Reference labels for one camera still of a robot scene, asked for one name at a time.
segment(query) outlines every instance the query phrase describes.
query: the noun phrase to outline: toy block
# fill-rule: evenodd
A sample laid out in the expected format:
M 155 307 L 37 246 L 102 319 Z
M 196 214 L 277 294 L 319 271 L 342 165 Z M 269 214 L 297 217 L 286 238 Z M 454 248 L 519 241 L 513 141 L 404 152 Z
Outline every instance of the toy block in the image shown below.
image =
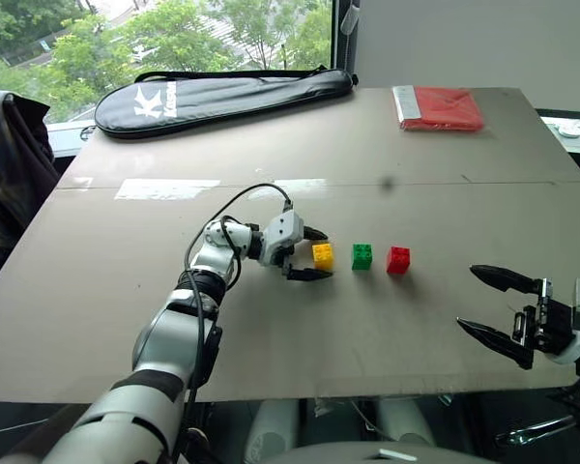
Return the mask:
M 371 266 L 371 245 L 352 245 L 352 269 L 353 271 L 366 271 Z
M 313 245 L 314 268 L 321 271 L 330 271 L 333 268 L 333 247 L 331 244 Z
M 387 272 L 389 274 L 406 274 L 410 266 L 410 249 L 392 246 L 387 255 Z

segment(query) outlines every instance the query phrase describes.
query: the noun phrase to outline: white wall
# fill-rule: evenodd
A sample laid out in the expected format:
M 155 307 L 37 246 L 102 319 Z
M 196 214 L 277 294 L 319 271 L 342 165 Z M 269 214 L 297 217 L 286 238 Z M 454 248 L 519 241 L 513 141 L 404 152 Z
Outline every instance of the white wall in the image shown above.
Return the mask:
M 362 87 L 520 87 L 580 110 L 580 0 L 362 0 Z

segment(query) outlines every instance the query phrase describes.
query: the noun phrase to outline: red package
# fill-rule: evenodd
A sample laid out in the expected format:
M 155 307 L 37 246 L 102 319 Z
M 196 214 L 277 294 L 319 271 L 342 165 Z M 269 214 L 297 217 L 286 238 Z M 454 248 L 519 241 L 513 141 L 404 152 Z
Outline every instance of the red package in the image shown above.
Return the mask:
M 483 118 L 469 90 L 393 87 L 399 126 L 420 131 L 478 131 Z

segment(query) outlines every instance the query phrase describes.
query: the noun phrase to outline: red lego brick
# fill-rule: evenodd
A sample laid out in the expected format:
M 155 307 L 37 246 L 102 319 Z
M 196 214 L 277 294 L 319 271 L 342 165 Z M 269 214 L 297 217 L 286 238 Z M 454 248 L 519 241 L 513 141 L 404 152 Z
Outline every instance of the red lego brick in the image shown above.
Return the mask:
M 410 249 L 392 246 L 387 255 L 387 273 L 406 274 L 410 266 Z

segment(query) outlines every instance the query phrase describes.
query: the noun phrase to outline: cardboard surface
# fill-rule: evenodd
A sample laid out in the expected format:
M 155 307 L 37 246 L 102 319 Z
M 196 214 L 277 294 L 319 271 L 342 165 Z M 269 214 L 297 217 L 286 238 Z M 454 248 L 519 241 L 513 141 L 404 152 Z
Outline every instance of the cardboard surface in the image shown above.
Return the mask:
M 128 374 L 140 328 L 181 270 L 189 237 L 237 190 L 191 200 L 120 200 L 117 190 L 56 190 L 0 275 L 0 400 L 91 401 Z M 580 184 L 324 187 L 299 195 L 305 223 L 331 236 L 335 275 L 288 282 L 246 262 L 226 296 L 224 336 L 201 400 L 400 394 L 565 385 L 570 367 L 536 356 L 522 371 L 479 345 L 461 316 L 509 331 L 532 298 L 503 294 L 468 266 L 550 276 L 570 302 L 580 276 Z M 281 201 L 240 202 L 261 223 Z M 371 243 L 371 271 L 351 245 Z M 410 271 L 385 273 L 388 247 Z M 295 263 L 308 264 L 310 246 Z
M 580 171 L 519 91 L 474 95 L 477 134 L 403 132 L 386 89 L 157 140 L 96 133 L 0 273 L 0 400 L 89 402 L 128 375 L 192 235 L 240 187 L 271 180 L 330 235 L 335 275 L 288 282 L 245 262 L 198 399 L 572 382 L 571 367 L 537 355 L 523 371 L 455 323 L 509 332 L 533 303 L 483 285 L 471 264 L 552 277 L 564 303 L 580 276 Z M 262 190 L 229 213 L 265 225 L 280 207 Z M 351 271 L 353 243 L 372 244 L 371 271 Z M 391 246 L 411 249 L 407 275 L 385 273 Z M 295 264 L 310 263 L 297 246 Z

